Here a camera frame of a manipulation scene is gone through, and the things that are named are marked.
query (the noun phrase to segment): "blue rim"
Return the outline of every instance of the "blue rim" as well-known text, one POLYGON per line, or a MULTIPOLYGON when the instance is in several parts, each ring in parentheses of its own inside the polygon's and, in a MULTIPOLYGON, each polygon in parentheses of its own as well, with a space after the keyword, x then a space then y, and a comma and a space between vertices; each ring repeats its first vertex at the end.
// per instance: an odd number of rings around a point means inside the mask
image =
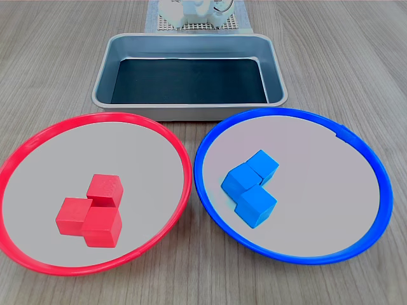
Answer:
POLYGON ((357 135, 347 129, 345 126, 340 125, 330 119, 324 118, 317 114, 310 112, 305 112, 296 109, 287 108, 268 108, 268 109, 255 109, 250 111, 241 112, 236 114, 216 125, 202 140, 200 144, 197 155, 194 162, 194 179, 195 187, 197 188, 198 195, 201 199, 203 206, 205 207, 208 214, 212 219, 232 238, 237 240, 239 243, 243 244, 247 248, 256 251, 259 254, 270 257, 272 259, 277 259, 283 262, 289 262, 293 264, 306 264, 306 265, 321 265, 321 264, 332 264, 336 262, 345 261, 352 257, 359 255, 360 253, 366 251, 370 248, 379 238, 382 236, 387 226, 389 225, 390 218, 393 210, 393 192, 390 183, 389 176, 387 175, 386 169, 382 165, 378 156, 371 150, 371 148, 363 142, 357 135), (290 255, 279 254, 277 252, 269 251, 265 248, 259 247, 258 245, 252 243, 251 241, 245 239, 237 232, 235 232, 231 227, 229 227, 222 218, 217 214, 214 207, 209 201, 207 196, 204 181, 202 177, 202 166, 204 164, 205 155, 210 147, 210 145, 215 141, 215 139, 222 134, 225 130, 233 125, 240 122, 246 121, 248 119, 259 118, 262 116, 291 116, 295 118, 306 119, 314 123, 320 124, 329 128, 337 134, 337 137, 349 143, 354 149, 359 151, 369 162, 372 169, 375 171, 379 190, 380 190, 380 205, 376 216, 376 219, 370 228, 370 230, 355 244, 352 246, 324 256, 318 257, 295 257, 290 255))

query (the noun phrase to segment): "stacked cubes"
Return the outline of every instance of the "stacked cubes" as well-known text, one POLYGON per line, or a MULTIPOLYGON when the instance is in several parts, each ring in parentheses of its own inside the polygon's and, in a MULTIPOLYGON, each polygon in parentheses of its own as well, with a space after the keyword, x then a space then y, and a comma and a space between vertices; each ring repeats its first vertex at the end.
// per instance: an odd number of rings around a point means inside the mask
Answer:
POLYGON ((87 199, 66 198, 56 218, 60 234, 83 236, 88 247, 114 248, 121 232, 119 176, 94 175, 87 199))
POLYGON ((264 222, 277 200, 263 186, 273 177, 279 164, 260 150, 232 169, 224 179, 223 191, 237 204, 235 213, 251 228, 264 222))

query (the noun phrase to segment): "tray rim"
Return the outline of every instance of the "tray rim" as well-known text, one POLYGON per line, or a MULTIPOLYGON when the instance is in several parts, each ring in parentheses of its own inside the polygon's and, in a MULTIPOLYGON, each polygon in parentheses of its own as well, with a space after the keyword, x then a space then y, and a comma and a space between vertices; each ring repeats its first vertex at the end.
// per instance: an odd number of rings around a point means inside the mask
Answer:
MULTIPOLYGON (((263 87, 264 91, 266 93, 266 88, 265 84, 263 82, 263 87)), ((107 47, 104 52, 104 56, 102 59, 102 63, 100 64, 100 68, 96 77, 96 82, 92 90, 91 94, 91 99, 92 102, 99 108, 105 109, 106 111, 117 109, 118 111, 124 111, 125 109, 132 109, 132 110, 137 110, 137 109, 148 109, 148 110, 155 110, 155 109, 219 109, 219 108, 225 108, 225 109, 245 109, 245 108, 268 108, 268 107, 277 107, 285 103, 288 99, 288 94, 287 94, 287 87, 286 84, 284 83, 284 80, 282 78, 282 73, 280 69, 280 65, 277 60, 277 54, 275 52, 274 46, 270 38, 262 35, 262 34, 251 34, 251 33, 233 33, 233 34, 185 34, 185 33, 121 33, 117 34, 109 39, 107 42, 107 47), (154 36, 154 37, 179 37, 179 36, 185 36, 185 37, 230 37, 230 36, 236 36, 236 37, 258 37, 260 39, 263 39, 267 41, 267 43, 270 46, 270 49, 273 54, 274 58, 274 64, 275 68, 277 71, 277 75, 279 77, 280 85, 282 88, 282 98, 280 101, 276 103, 267 103, 267 104, 105 104, 100 102, 97 97, 96 97, 96 92, 99 89, 100 85, 100 80, 102 78, 102 74, 104 71, 104 68, 106 66, 106 60, 107 56, 109 54, 109 51, 111 49, 112 43, 114 40, 119 39, 121 37, 125 36, 154 36)))
POLYGON ((25 141, 19 148, 17 148, 13 154, 3 163, 0 167, 0 249, 17 264, 46 275, 55 276, 82 276, 107 271, 125 264, 154 247, 177 223, 181 215, 183 214, 188 200, 191 195, 192 188, 192 165, 190 157, 184 147, 183 143, 165 126, 162 124, 136 114, 122 113, 122 112, 97 112, 93 114, 84 114, 76 116, 57 124, 54 124, 43 131, 35 134, 29 140, 25 141), (74 128, 85 126, 94 123, 106 123, 106 122, 119 122, 130 123, 134 125, 143 126, 159 133, 166 138, 177 151, 184 172, 184 185, 179 200, 171 218, 163 226, 163 228, 157 232, 152 239, 133 251, 122 255, 111 261, 103 262, 100 264, 81 266, 81 267, 62 267, 54 266, 39 262, 25 253, 23 253, 11 240, 3 221, 3 198, 4 192, 7 188, 8 181, 13 175, 13 172, 17 169, 19 164, 28 156, 31 152, 44 144, 46 141, 74 128))
POLYGON ((311 112, 301 111, 297 109, 289 108, 268 108, 268 109, 253 109, 245 112, 236 114, 220 124, 216 125, 202 140, 197 154, 195 156, 194 162, 194 180, 195 187, 197 189, 198 196, 202 202, 203 207, 206 209, 207 213, 210 215, 212 220, 229 236, 234 240, 242 244, 243 246, 250 248, 251 250, 269 257, 271 259, 276 259, 282 262, 288 262, 291 264, 300 265, 324 265, 324 264, 334 264, 341 261, 346 261, 351 259, 368 248, 373 246, 384 234, 387 226, 390 223, 392 210, 393 210, 393 192, 390 182, 390 178, 384 168, 382 162, 375 154, 375 152, 365 143, 361 138, 359 138, 355 133, 350 131, 344 125, 340 125, 328 118, 322 117, 318 114, 311 112), (380 202, 379 210, 376 215, 373 225, 370 227, 369 231, 362 236, 356 243, 350 247, 343 249, 339 252, 317 256, 317 257, 297 257, 292 255, 280 254, 277 252, 270 251, 263 247, 260 247, 251 241, 247 240, 231 227, 224 222, 224 220, 217 214, 214 207, 210 203, 207 196, 204 181, 202 177, 202 165, 204 163, 205 155, 210 148, 210 145, 226 131, 229 127, 236 125, 240 122, 246 121, 248 119, 260 118, 263 116, 291 116, 294 118, 305 119, 317 124, 320 124, 336 133, 339 139, 351 145, 360 154, 364 156, 366 161, 370 164, 373 171, 375 172, 379 190, 380 190, 380 202))

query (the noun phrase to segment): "table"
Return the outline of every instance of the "table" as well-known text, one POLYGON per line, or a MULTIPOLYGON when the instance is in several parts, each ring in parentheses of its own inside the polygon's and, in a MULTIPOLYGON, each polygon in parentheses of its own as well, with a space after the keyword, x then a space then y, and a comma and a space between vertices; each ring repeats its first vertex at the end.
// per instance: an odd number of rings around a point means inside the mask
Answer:
MULTIPOLYGON (((143 1, 0 1, 0 163, 40 130, 100 111, 91 100, 107 40, 142 32, 143 1)), ((0 253, 0 303, 407 304, 407 3, 248 1, 270 37, 285 107, 348 126, 381 158, 394 189, 388 230, 331 266, 295 266, 238 245, 193 189, 176 227, 129 264, 80 278, 33 273, 0 253)), ((193 159, 214 123, 165 123, 193 159)))

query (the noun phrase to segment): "red rim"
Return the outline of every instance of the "red rim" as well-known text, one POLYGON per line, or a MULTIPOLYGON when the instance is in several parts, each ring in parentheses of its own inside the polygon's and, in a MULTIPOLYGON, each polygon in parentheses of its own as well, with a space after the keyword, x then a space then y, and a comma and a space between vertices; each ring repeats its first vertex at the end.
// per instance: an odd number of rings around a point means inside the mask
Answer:
POLYGON ((42 132, 39 132, 35 136, 31 137, 27 142, 22 144, 6 160, 6 162, 4 162, 4 165, 0 168, 0 248, 10 259, 17 262, 18 264, 30 270, 44 273, 47 275, 79 276, 106 271, 108 269, 120 266, 131 261, 132 259, 139 257, 144 252, 148 251, 151 247, 155 246, 172 229, 172 227, 174 227, 174 225, 184 212, 184 209, 186 208, 187 202, 190 198, 191 188, 192 188, 192 166, 185 147, 183 146, 182 142, 170 130, 165 128, 163 125, 157 123, 156 121, 135 114, 120 112, 102 112, 95 114, 86 114, 83 116, 67 119, 60 123, 57 123, 56 125, 48 127, 42 132), (44 144, 46 141, 73 128, 101 122, 122 122, 140 125, 159 133, 174 146, 174 148, 178 152, 178 155, 181 159, 181 163, 184 169, 183 192, 175 212, 172 214, 170 220, 161 229, 161 231, 158 232, 152 239, 150 239, 143 246, 136 248, 135 250, 117 259, 104 262, 102 264, 72 268, 48 265, 39 262, 35 259, 32 259, 31 257, 25 255, 20 249, 17 248, 17 246, 12 242, 12 240, 8 236, 8 233, 4 226, 3 197, 11 175, 13 174, 17 166, 31 152, 33 152, 33 150, 35 150, 40 145, 44 144))

